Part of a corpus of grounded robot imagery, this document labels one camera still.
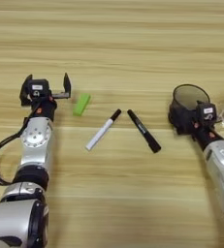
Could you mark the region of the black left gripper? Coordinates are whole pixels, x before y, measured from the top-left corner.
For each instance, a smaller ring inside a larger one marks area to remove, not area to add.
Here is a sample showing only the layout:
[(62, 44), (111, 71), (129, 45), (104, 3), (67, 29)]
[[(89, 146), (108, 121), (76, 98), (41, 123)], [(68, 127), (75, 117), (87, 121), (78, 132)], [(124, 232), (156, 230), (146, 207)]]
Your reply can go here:
[[(29, 89), (28, 82), (33, 78), (29, 75), (21, 86), (19, 93), (19, 98), (21, 105), (23, 107), (29, 107), (31, 105), (31, 100), (28, 98)], [(50, 120), (54, 119), (54, 113), (57, 109), (57, 100), (68, 99), (71, 97), (71, 81), (67, 73), (64, 75), (63, 79), (64, 93), (50, 94), (47, 97), (41, 97), (32, 102), (32, 116), (33, 117), (46, 117)]]

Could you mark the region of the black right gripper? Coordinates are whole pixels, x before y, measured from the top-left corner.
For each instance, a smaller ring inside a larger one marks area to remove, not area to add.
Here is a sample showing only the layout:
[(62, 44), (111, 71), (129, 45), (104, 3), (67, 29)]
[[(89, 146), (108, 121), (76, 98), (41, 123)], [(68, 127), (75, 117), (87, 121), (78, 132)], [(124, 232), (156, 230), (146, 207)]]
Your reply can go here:
[(221, 139), (213, 124), (202, 124), (194, 119), (188, 122), (189, 114), (185, 107), (170, 105), (168, 117), (179, 135), (191, 135), (194, 140), (201, 143), (211, 143)]

